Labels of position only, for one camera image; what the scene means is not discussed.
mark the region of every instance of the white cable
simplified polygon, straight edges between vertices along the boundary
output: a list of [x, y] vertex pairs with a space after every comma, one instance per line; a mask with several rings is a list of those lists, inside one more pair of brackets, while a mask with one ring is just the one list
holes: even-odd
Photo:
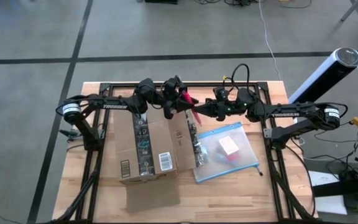
[[274, 68], [276, 69], [276, 72], [277, 72], [277, 75], [278, 75], [278, 79], [281, 81], [281, 75], [280, 75], [280, 72], [278, 71], [278, 68], [277, 68], [277, 62], [276, 62], [276, 58], [274, 57], [274, 54], [273, 54], [273, 51], [272, 49], [270, 48], [269, 46], [269, 42], [267, 41], [267, 30], [266, 30], [266, 22], [265, 22], [265, 19], [264, 19], [264, 16], [262, 14], [262, 3], [261, 3], [262, 0], [259, 0], [259, 11], [260, 11], [260, 18], [262, 19], [262, 22], [264, 23], [264, 29], [265, 29], [265, 41], [266, 41], [266, 45], [268, 47], [268, 50], [270, 51], [270, 53], [272, 54], [272, 57], [273, 57], [273, 60], [274, 60]]

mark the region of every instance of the gray floor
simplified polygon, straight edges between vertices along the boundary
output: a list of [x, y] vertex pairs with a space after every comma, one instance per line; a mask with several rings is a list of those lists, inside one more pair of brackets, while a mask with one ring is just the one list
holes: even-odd
[[[0, 0], [0, 59], [71, 57], [86, 3]], [[262, 7], [273, 51], [358, 50], [357, 14], [338, 23], [350, 6], [345, 0], [313, 0], [306, 9], [285, 9], [267, 0]], [[237, 8], [223, 2], [201, 6], [192, 0], [180, 0], [177, 6], [94, 0], [80, 57], [266, 52], [257, 4]], [[324, 59], [278, 58], [288, 95]], [[79, 93], [85, 81], [166, 80], [174, 75], [184, 80], [220, 80], [241, 62], [250, 66], [251, 80], [278, 80], [271, 58], [78, 63], [68, 95]], [[27, 221], [67, 68], [67, 63], [0, 65], [0, 215], [5, 218]], [[357, 116], [358, 69], [320, 101], [348, 104], [343, 121]], [[321, 137], [354, 139], [356, 132], [355, 127], [344, 126]], [[313, 134], [304, 135], [306, 157], [341, 156], [352, 149], [352, 144], [318, 141]], [[39, 222], [51, 218], [66, 146], [59, 136]], [[358, 217], [319, 215], [329, 221], [358, 223]]]

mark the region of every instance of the clear plastic bag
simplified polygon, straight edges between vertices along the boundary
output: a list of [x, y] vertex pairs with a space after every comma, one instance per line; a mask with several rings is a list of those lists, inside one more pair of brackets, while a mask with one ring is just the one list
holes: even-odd
[[193, 169], [197, 183], [255, 167], [260, 175], [259, 162], [240, 122], [198, 135], [204, 165]]

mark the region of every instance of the black and white cylinder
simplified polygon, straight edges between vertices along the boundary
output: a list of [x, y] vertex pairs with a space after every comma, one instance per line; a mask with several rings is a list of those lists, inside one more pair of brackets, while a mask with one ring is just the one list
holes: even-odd
[[358, 68], [358, 51], [336, 49], [288, 99], [289, 103], [314, 102]]

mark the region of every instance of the wooden table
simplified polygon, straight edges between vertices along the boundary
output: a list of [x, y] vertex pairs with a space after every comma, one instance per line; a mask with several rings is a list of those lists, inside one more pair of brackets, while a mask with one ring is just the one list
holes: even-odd
[[[273, 104], [288, 103], [283, 82], [268, 82], [268, 88]], [[98, 82], [86, 82], [83, 85], [81, 94], [97, 93], [98, 90]], [[189, 92], [192, 97], [199, 99], [200, 103], [205, 98], [214, 98], [211, 88], [192, 87], [189, 88]], [[114, 89], [114, 95], [129, 96], [131, 94], [132, 89]], [[235, 97], [236, 93], [232, 92], [230, 95], [231, 100], [234, 100]], [[223, 122], [217, 122], [213, 118], [200, 115], [203, 124], [200, 131], [203, 132], [240, 121], [244, 125], [247, 137], [260, 162], [260, 170], [264, 173], [262, 177], [253, 169], [245, 169], [206, 181], [202, 184], [196, 184], [193, 171], [188, 170], [181, 173], [178, 177], [181, 200], [179, 205], [155, 208], [138, 213], [128, 213], [126, 211], [126, 188], [117, 181], [117, 170], [115, 169], [113, 112], [111, 111], [109, 119], [98, 196], [94, 211], [94, 222], [277, 221], [269, 168], [262, 138], [262, 128], [260, 123], [250, 123], [244, 116], [230, 116], [226, 117]], [[89, 116], [88, 122], [91, 123], [92, 120], [93, 117]], [[291, 118], [279, 118], [276, 119], [276, 122], [277, 126], [288, 126], [293, 123]], [[76, 141], [69, 146], [80, 143], [81, 141]], [[288, 145], [302, 156], [300, 150], [292, 142], [288, 142]], [[313, 203], [305, 168], [289, 150], [284, 150], [283, 156], [291, 191], [301, 204], [311, 212]], [[82, 147], [72, 149], [67, 153], [53, 218], [59, 217], [79, 192], [85, 157], [86, 152]], [[287, 214], [281, 189], [280, 196], [282, 198], [284, 214]], [[87, 201], [85, 202], [84, 211], [88, 211]]]

